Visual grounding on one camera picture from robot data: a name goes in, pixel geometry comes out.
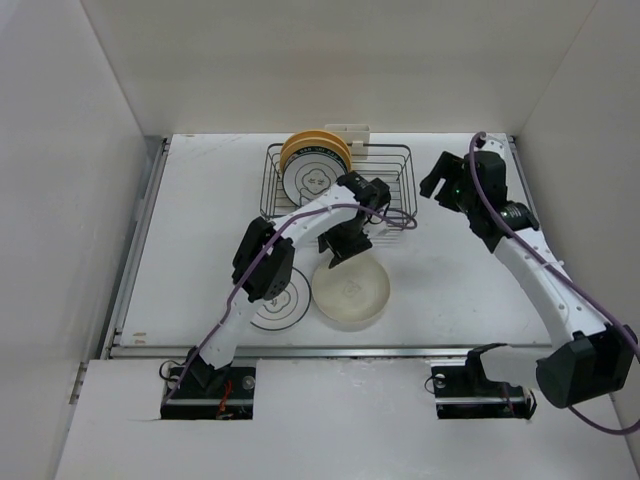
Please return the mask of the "grey wire dish rack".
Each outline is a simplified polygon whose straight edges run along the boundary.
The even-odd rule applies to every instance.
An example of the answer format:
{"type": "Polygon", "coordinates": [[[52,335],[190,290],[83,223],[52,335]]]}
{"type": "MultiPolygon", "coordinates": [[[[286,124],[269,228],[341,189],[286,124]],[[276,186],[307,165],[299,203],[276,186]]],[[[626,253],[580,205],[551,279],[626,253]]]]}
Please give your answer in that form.
{"type": "Polygon", "coordinates": [[[336,204],[362,204],[367,210],[364,232],[371,238],[387,230],[410,229],[417,213],[415,177],[410,149],[401,144],[369,144],[367,157],[352,157],[352,169],[340,176],[321,196],[294,205],[282,187],[279,170],[282,143],[267,149],[260,213],[268,220],[289,217],[301,209],[305,212],[336,204]]]}

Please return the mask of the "cream shallow bowl plate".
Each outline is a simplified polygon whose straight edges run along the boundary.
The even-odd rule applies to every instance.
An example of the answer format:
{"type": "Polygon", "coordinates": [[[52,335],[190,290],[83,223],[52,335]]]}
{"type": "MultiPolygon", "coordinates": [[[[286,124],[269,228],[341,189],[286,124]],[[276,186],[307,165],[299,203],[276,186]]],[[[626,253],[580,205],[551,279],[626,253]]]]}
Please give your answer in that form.
{"type": "Polygon", "coordinates": [[[333,268],[321,263],[311,279],[311,295],[325,322],[339,331],[368,329],[391,297],[391,280],[371,254],[361,254],[333,268]]]}

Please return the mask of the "cream plastic cutlery holder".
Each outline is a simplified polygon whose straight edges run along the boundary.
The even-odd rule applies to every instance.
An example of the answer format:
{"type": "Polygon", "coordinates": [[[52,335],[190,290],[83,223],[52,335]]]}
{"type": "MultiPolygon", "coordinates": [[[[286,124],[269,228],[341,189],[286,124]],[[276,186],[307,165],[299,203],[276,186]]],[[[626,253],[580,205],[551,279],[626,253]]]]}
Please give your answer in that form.
{"type": "Polygon", "coordinates": [[[339,136],[349,147],[352,157],[367,157],[371,128],[368,124],[326,124],[324,129],[339,136]]]}

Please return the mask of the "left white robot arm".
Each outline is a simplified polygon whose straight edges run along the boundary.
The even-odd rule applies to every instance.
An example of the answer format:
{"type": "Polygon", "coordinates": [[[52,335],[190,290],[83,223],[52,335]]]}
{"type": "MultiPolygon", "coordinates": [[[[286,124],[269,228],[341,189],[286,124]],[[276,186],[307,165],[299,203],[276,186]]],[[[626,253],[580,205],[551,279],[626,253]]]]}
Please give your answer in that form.
{"type": "Polygon", "coordinates": [[[390,203],[389,186],[350,172],[318,198],[274,221],[257,217],[248,225],[232,261],[232,289],[222,318],[194,347],[184,376],[201,396],[217,394],[244,329],[258,310],[289,285],[299,247],[311,241],[331,251],[335,267],[372,247],[364,232],[371,216],[380,218],[390,203]]]}

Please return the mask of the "white plate teal rim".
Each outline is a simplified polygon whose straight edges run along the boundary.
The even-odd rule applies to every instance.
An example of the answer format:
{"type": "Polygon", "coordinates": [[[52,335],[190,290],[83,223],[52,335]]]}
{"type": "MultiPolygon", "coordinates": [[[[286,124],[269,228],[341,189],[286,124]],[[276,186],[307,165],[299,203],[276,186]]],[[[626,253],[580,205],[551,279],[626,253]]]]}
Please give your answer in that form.
{"type": "Polygon", "coordinates": [[[282,187],[294,205],[303,206],[323,195],[348,171],[346,162],[333,150],[321,146],[304,147],[286,160],[282,187]]]}

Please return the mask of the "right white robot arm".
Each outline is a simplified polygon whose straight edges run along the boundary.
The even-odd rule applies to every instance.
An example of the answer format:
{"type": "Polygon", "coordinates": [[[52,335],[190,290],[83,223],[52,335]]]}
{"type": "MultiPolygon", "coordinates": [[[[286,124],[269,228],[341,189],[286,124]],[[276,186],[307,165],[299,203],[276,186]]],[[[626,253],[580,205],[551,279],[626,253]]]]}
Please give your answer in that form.
{"type": "Polygon", "coordinates": [[[542,350],[502,343],[471,350],[463,369],[470,391],[484,394],[507,383],[536,389],[564,409],[622,389],[636,339],[579,293],[535,215],[509,199],[506,162],[498,152],[480,139],[463,157],[442,152],[421,181],[420,193],[465,215],[471,231],[524,291],[550,338],[550,348],[542,350]]]}

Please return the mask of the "aluminium table frame rail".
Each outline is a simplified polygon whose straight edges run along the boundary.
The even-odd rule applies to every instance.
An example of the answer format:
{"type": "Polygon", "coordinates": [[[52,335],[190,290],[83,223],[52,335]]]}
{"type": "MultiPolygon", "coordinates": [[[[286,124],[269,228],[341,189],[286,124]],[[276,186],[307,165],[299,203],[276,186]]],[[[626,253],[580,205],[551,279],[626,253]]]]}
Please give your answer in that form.
{"type": "MultiPolygon", "coordinates": [[[[178,134],[153,170],[101,355],[105,359],[184,356],[221,318],[231,261],[248,223],[293,210],[277,166],[280,134],[178,134]]],[[[300,290],[283,327],[250,324],[240,358],[330,358],[463,355],[506,343],[547,354],[564,328],[587,311],[557,284],[550,301],[535,299],[520,263],[540,277],[552,266],[541,233],[531,251],[487,250],[466,217],[422,198],[418,184],[443,152],[462,154],[466,134],[377,134],[355,164],[391,189],[390,215],[417,218],[413,231],[374,225],[372,255],[391,293],[362,325],[342,325],[300,290]]]]}

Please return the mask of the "yellow plate front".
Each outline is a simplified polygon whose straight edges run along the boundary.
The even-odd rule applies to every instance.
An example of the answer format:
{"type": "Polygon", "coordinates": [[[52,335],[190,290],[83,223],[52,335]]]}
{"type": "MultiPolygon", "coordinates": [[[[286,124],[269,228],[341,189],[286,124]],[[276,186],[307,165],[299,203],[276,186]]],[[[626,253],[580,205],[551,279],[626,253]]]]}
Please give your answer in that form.
{"type": "Polygon", "coordinates": [[[352,169],[352,162],[351,162],[352,156],[351,156],[350,148],[346,150],[342,148],[340,145],[332,141],[324,140],[322,138],[309,138],[309,139],[296,141],[295,143],[290,144],[286,148],[281,148],[280,160],[279,160],[280,172],[281,173],[284,172],[288,161],[293,159],[293,156],[295,153],[311,147],[321,147],[336,153],[339,159],[341,160],[341,162],[344,164],[346,171],[350,171],[352,169]]]}

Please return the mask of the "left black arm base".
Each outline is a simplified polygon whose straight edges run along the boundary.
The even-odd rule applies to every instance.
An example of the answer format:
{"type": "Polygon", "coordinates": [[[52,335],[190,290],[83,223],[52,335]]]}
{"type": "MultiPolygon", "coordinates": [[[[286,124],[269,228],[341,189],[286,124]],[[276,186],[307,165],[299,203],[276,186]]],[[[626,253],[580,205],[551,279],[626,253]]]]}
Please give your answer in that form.
{"type": "Polygon", "coordinates": [[[194,360],[169,400],[161,404],[163,420],[251,420],[256,387],[255,362],[218,370],[194,360]]]}

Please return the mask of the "yellow plate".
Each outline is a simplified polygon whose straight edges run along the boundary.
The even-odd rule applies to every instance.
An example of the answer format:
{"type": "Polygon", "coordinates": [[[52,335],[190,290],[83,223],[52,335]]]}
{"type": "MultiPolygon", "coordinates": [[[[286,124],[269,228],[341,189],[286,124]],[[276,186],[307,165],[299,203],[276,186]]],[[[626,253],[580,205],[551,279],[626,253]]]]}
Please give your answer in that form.
{"type": "Polygon", "coordinates": [[[346,150],[349,149],[349,146],[347,145],[347,143],[344,141],[342,137],[340,137],[336,133],[333,133],[324,129],[310,129],[310,130],[304,130],[304,131],[294,133],[283,143],[282,148],[286,148],[290,144],[295,143],[296,141],[309,139],[309,138],[322,138],[327,141],[332,141],[340,145],[342,148],[346,150]]]}
{"type": "Polygon", "coordinates": [[[280,172],[281,173],[284,172],[288,161],[293,159],[293,156],[295,153],[311,147],[321,147],[336,153],[339,159],[341,160],[341,162],[344,164],[346,171],[350,171],[352,169],[352,162],[351,162],[352,156],[351,156],[350,148],[346,150],[342,148],[340,145],[332,141],[324,140],[322,138],[309,138],[309,139],[296,141],[295,143],[290,144],[286,148],[281,148],[280,160],[279,160],[280,172]]]}

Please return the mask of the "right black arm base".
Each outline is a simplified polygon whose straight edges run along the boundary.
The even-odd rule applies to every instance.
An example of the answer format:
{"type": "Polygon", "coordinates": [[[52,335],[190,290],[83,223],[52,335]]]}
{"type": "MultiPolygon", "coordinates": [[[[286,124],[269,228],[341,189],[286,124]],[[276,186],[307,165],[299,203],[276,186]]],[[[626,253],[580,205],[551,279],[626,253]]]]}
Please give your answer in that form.
{"type": "Polygon", "coordinates": [[[464,362],[436,362],[424,388],[434,396],[439,420],[530,420],[537,410],[535,394],[521,386],[486,377],[480,355],[503,347],[493,343],[470,350],[464,362]]]}

